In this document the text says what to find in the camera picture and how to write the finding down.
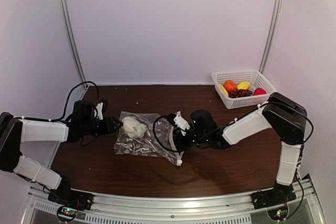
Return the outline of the white fake garlic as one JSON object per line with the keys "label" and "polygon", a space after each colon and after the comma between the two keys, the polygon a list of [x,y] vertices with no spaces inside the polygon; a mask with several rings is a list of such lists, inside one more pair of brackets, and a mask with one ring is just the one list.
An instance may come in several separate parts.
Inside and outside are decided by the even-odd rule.
{"label": "white fake garlic", "polygon": [[131,138],[142,138],[147,131],[147,126],[133,116],[126,116],[122,119],[122,123],[125,134]]}

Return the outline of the clear zip top bag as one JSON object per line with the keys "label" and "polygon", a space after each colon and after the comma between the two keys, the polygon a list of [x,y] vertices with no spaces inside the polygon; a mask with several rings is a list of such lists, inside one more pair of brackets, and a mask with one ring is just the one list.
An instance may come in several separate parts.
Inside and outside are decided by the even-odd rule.
{"label": "clear zip top bag", "polygon": [[142,138],[128,137],[123,127],[119,130],[117,140],[114,144],[114,152],[119,155],[130,154],[134,156],[164,157],[175,166],[183,164],[183,153],[174,153],[167,151],[160,144],[171,150],[175,149],[172,139],[173,126],[160,119],[155,128],[154,121],[160,116],[157,113],[132,113],[122,111],[120,121],[126,116],[135,117],[140,123],[147,126],[147,131]]}

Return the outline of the yellow fake banana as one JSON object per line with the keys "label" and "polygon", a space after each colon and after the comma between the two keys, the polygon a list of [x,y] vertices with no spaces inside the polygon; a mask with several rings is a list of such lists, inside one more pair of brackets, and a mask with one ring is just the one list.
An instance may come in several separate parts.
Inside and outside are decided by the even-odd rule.
{"label": "yellow fake banana", "polygon": [[228,97],[229,94],[228,94],[227,90],[224,88],[224,86],[222,84],[219,84],[219,86],[222,89],[222,91],[224,92],[224,94]]}

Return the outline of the purple fake grapes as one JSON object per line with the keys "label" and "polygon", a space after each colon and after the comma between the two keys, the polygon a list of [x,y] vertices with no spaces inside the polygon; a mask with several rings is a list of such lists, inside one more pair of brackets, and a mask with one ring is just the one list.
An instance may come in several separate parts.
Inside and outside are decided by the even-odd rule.
{"label": "purple fake grapes", "polygon": [[249,97],[253,94],[250,90],[244,90],[244,89],[236,89],[228,94],[229,98],[243,98],[243,97]]}

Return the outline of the orange fake fruit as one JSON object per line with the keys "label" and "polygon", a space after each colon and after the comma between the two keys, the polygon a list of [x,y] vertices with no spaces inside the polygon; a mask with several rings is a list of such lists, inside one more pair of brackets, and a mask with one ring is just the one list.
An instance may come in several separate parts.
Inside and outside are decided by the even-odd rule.
{"label": "orange fake fruit", "polygon": [[223,87],[225,88],[225,90],[228,92],[228,93],[231,93],[233,91],[235,91],[237,89],[237,85],[234,81],[232,80],[227,80]]}

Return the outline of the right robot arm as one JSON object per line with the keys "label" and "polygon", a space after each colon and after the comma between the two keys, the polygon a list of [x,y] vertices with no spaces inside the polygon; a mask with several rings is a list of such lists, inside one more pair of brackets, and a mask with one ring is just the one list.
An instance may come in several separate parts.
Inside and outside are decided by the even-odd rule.
{"label": "right robot arm", "polygon": [[256,109],[224,126],[218,126],[211,113],[203,109],[194,111],[190,119],[188,122],[179,113],[167,117],[174,127],[175,151],[183,152],[192,145],[203,144],[215,150],[225,150],[261,131],[273,129],[281,140],[281,153],[275,188],[269,192],[269,199],[279,204],[289,196],[289,186],[307,140],[306,125],[310,122],[303,106],[274,92]]}

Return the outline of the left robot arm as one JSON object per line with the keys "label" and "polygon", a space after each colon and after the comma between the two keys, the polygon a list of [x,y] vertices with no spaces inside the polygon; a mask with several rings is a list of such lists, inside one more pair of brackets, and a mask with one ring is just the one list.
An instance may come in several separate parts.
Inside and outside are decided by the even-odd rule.
{"label": "left robot arm", "polygon": [[100,136],[117,132],[123,123],[113,116],[105,116],[107,101],[98,104],[79,100],[66,119],[35,119],[1,114],[1,170],[14,173],[48,189],[64,205],[71,205],[75,192],[67,187],[66,179],[38,161],[22,154],[20,146],[26,142],[74,143],[85,136]]}

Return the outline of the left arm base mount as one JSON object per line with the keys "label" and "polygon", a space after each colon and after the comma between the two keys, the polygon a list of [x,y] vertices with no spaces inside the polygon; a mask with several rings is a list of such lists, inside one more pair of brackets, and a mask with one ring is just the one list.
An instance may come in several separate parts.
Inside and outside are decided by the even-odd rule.
{"label": "left arm base mount", "polygon": [[83,211],[91,209],[93,194],[59,186],[50,190],[48,200]]}

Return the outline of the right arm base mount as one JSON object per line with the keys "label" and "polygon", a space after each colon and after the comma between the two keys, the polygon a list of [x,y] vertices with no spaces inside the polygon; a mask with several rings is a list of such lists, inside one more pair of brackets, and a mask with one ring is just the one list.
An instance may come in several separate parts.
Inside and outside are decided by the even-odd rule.
{"label": "right arm base mount", "polygon": [[289,201],[295,200],[296,194],[293,189],[288,192],[276,191],[274,188],[268,190],[260,190],[252,193],[251,200],[254,209],[269,208],[277,205],[286,204]]}

